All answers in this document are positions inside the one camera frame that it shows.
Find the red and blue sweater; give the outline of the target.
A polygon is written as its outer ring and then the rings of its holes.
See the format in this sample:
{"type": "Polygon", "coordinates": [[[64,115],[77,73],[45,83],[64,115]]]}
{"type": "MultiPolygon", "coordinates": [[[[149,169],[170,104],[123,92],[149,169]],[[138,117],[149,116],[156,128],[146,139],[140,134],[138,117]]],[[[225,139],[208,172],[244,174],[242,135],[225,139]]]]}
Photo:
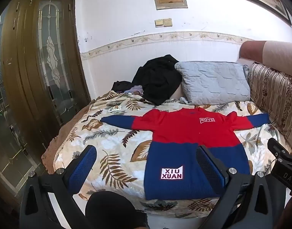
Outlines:
{"type": "Polygon", "coordinates": [[[101,122],[152,132],[144,174],[146,200],[193,200],[218,196],[197,162],[197,148],[204,145],[226,167],[249,174],[248,158],[235,132],[267,124],[269,116],[223,115],[203,108],[152,109],[143,116],[111,115],[101,122]]]}

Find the black clothes pile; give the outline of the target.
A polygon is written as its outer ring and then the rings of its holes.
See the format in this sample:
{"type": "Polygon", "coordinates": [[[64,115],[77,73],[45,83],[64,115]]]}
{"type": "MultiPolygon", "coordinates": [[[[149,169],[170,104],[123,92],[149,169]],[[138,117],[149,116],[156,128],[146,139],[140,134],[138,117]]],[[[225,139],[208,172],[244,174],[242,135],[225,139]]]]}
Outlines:
{"type": "Polygon", "coordinates": [[[159,106],[168,100],[181,84],[182,76],[175,69],[176,63],[178,60],[170,54],[148,60],[144,66],[138,68],[131,82],[116,81],[112,90],[120,93],[134,86],[141,86],[142,97],[159,106]]]}

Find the black trouser knee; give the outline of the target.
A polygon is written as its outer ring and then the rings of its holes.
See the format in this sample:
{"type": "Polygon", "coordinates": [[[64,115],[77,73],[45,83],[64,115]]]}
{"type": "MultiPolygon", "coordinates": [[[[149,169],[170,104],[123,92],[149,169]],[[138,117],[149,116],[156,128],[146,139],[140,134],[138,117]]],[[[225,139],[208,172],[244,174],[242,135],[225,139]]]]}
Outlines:
{"type": "Polygon", "coordinates": [[[93,228],[149,228],[147,214],[111,191],[93,193],[86,204],[85,216],[93,228]]]}

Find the striped beige cushion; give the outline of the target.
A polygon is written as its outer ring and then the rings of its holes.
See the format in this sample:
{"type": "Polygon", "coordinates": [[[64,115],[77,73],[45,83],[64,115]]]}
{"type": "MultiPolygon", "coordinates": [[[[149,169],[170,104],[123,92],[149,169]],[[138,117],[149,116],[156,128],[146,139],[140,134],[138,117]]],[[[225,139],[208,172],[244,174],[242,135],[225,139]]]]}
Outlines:
{"type": "Polygon", "coordinates": [[[292,149],[292,76],[254,63],[248,73],[251,100],[269,114],[270,121],[292,149]]]}

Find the brown pink headboard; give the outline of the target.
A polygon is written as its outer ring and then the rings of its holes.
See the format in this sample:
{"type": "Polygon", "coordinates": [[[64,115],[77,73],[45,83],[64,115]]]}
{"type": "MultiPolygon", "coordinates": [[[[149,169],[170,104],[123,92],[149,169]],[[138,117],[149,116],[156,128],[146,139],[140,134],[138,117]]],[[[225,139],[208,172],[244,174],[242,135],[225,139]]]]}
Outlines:
{"type": "Polygon", "coordinates": [[[239,51],[239,63],[258,63],[292,76],[292,43],[279,41],[246,41],[239,51]]]}

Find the grey quilted pillow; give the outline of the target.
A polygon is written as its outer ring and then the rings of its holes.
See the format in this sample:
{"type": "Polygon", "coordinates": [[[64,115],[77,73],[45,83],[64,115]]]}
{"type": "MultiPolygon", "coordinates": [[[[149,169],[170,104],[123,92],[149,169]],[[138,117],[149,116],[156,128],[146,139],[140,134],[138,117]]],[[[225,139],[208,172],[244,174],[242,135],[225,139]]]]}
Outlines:
{"type": "Polygon", "coordinates": [[[181,74],[184,95],[180,101],[188,105],[220,105],[250,100],[249,67],[225,61],[182,61],[175,64],[181,74]]]}

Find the brown glass door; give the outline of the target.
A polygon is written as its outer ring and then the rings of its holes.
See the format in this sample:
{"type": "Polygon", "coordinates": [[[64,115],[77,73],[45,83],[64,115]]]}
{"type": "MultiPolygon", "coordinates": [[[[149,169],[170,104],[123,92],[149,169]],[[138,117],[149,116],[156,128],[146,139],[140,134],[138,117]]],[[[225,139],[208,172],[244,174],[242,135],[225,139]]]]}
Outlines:
{"type": "Polygon", "coordinates": [[[90,97],[75,0],[0,0],[0,197],[18,210],[30,171],[90,97]]]}

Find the purple cloth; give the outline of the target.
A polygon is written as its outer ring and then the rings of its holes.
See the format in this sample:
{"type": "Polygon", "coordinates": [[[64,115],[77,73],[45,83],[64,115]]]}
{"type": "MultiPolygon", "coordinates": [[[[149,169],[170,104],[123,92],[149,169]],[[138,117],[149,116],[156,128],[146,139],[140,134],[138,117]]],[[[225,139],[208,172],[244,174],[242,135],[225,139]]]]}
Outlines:
{"type": "Polygon", "coordinates": [[[126,90],[124,93],[143,96],[143,87],[142,85],[135,85],[131,89],[126,90]]]}

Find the gold wall switch right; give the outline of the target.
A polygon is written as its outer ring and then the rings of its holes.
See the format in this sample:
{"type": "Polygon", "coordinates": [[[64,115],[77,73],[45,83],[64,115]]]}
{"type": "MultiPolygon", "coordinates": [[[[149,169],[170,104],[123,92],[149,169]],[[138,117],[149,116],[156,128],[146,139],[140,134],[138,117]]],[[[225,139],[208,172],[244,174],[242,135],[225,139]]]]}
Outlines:
{"type": "Polygon", "coordinates": [[[164,27],[172,27],[172,19],[171,18],[167,18],[167,19],[163,19],[163,26],[164,27]]]}

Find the gold wall switch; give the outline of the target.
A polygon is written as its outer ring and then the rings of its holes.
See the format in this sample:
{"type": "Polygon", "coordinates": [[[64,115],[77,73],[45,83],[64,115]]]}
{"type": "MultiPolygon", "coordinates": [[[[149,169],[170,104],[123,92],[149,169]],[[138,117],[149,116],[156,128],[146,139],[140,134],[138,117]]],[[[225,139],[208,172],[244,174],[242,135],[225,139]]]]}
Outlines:
{"type": "Polygon", "coordinates": [[[172,27],[172,19],[171,18],[167,18],[167,19],[163,19],[163,26],[164,27],[172,27]]]}
{"type": "Polygon", "coordinates": [[[155,20],[155,27],[163,27],[163,19],[155,20]]]}

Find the gold wall switch left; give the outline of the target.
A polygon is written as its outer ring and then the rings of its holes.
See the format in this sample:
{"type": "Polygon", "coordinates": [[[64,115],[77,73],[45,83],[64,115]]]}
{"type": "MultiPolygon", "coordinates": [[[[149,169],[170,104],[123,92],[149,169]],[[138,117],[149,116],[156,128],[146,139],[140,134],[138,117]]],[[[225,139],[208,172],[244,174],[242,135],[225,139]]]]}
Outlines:
{"type": "Polygon", "coordinates": [[[155,20],[155,27],[163,27],[163,19],[155,20]]]}

